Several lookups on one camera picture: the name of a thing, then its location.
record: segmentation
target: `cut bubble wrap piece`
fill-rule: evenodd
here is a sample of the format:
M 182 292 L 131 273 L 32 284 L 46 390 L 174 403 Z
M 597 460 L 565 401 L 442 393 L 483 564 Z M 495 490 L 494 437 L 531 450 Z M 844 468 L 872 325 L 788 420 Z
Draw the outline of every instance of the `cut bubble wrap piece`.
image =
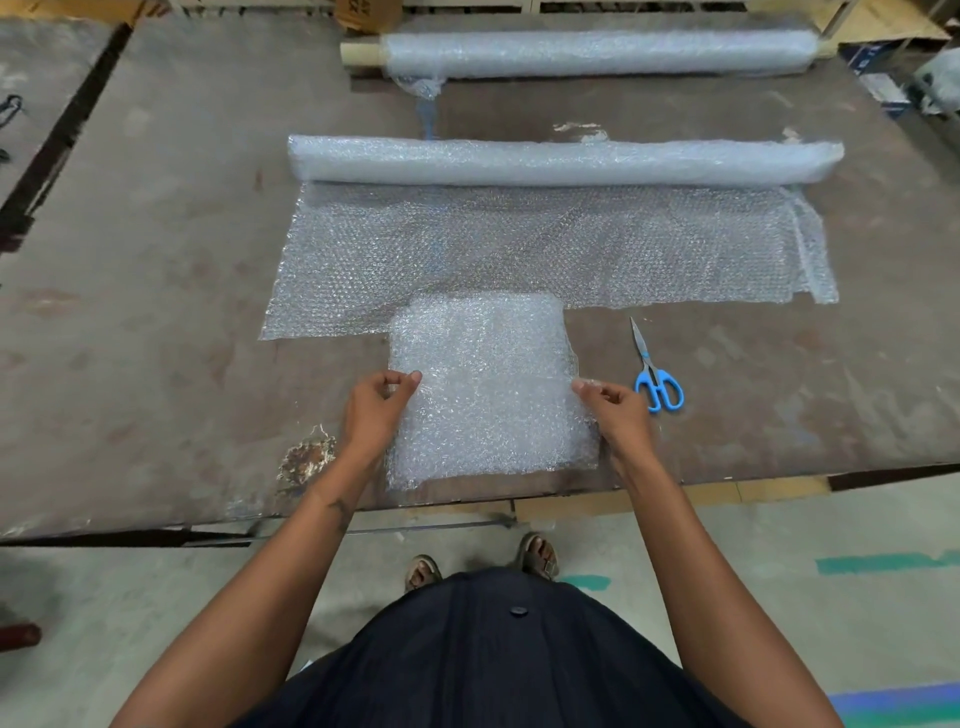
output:
M 570 382 L 563 304 L 544 294 L 418 298 L 390 323 L 390 367 L 420 370 L 387 457 L 392 489 L 431 478 L 594 468 Z
M 303 186 L 262 338 L 378 332 L 421 294 L 566 306 L 837 300 L 823 222 L 785 188 Z

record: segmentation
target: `blue scissors handle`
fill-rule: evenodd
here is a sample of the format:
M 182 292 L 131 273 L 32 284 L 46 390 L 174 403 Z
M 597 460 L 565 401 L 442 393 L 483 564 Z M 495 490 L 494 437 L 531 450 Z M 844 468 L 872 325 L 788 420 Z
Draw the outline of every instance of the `blue scissors handle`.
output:
M 650 375 L 650 367 L 644 366 L 643 371 L 636 376 L 634 391 L 639 392 L 640 387 L 646 388 L 651 402 L 647 409 L 651 412 L 660 412 L 662 408 L 666 408 L 668 412 L 676 412 L 684 406 L 684 388 L 680 386 L 680 382 L 663 369 L 657 369 L 656 372 L 660 383 L 656 383 Z M 673 399 L 667 391 L 668 385 L 676 395 Z

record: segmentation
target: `scissors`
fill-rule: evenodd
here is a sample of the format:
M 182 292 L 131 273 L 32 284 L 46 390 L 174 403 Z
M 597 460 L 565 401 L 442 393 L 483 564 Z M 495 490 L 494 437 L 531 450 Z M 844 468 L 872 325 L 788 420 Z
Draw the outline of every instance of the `scissors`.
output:
M 647 407 L 651 412 L 660 412 L 664 407 L 669 412 L 676 412 L 684 406 L 684 388 L 668 372 L 654 366 L 650 360 L 650 354 L 647 353 L 647 343 L 643 340 L 643 334 L 640 333 L 640 328 L 636 325 L 633 316 L 630 317 L 630 323 L 634 327 L 636 350 L 640 352 L 640 358 L 643 359 L 643 369 L 636 376 L 634 391 L 639 392 L 640 387 L 646 387 L 650 401 L 653 403 Z M 667 394 L 667 384 L 676 393 L 675 400 L 671 400 L 670 395 Z

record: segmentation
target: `bubble wrap sheet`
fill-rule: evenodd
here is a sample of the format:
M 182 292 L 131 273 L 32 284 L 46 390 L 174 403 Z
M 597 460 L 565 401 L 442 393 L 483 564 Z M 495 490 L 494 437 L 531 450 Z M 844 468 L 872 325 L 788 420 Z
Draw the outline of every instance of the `bubble wrap sheet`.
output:
M 387 330 L 422 294 L 570 307 L 837 301 L 823 222 L 783 187 L 303 186 L 261 338 Z
M 390 322 L 390 366 L 423 372 L 387 455 L 391 489 L 596 467 L 598 433 L 570 391 L 577 360 L 553 296 L 417 298 Z
M 797 73 L 817 54 L 811 30 L 397 33 L 381 38 L 396 79 L 673 73 Z
M 840 142 L 605 141 L 594 144 L 291 136 L 301 182 L 495 186 L 809 184 L 843 158 Z

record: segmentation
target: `foot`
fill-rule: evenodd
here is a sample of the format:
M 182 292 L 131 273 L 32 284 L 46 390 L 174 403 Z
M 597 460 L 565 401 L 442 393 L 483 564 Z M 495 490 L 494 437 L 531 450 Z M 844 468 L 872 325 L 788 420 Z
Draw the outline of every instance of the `foot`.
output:
M 407 567 L 407 578 L 403 583 L 403 593 L 412 592 L 429 584 L 436 584 L 442 579 L 436 561 L 426 554 L 414 556 L 410 566 Z
M 553 581 L 560 574 L 557 552 L 539 533 L 528 533 L 520 541 L 516 565 L 524 573 L 532 573 L 547 581 Z

